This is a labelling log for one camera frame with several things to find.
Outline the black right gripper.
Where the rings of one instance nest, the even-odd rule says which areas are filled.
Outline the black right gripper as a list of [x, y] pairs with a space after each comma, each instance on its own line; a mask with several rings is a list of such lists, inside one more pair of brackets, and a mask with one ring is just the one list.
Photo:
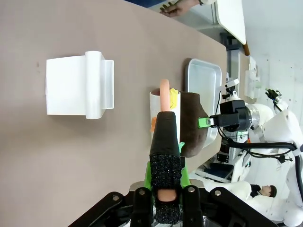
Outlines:
[[251, 125], [250, 110], [243, 100], [220, 104], [221, 114], [198, 119], [199, 128], [225, 128], [227, 131], [244, 131]]

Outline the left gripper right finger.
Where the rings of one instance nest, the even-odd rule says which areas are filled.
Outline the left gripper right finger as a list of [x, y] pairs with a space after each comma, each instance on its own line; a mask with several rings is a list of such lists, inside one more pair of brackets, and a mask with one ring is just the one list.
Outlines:
[[221, 227], [271, 227], [272, 221], [223, 187], [208, 192], [191, 184], [185, 158], [181, 157], [183, 226], [203, 227], [203, 216]]

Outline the person's left hand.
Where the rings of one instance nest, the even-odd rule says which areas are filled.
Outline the person's left hand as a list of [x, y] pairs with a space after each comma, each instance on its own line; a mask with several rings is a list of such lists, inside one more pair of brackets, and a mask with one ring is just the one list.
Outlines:
[[162, 5], [160, 8], [160, 14], [167, 17], [178, 17], [187, 13], [192, 7], [199, 5], [199, 0], [179, 0], [172, 4]]

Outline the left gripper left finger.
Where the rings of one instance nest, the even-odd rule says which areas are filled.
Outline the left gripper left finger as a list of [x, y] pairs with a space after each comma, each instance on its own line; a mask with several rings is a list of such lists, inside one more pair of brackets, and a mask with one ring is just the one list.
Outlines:
[[71, 227], [150, 227], [153, 223], [151, 168], [147, 163], [145, 179], [131, 185], [127, 195], [110, 192], [70, 224]]

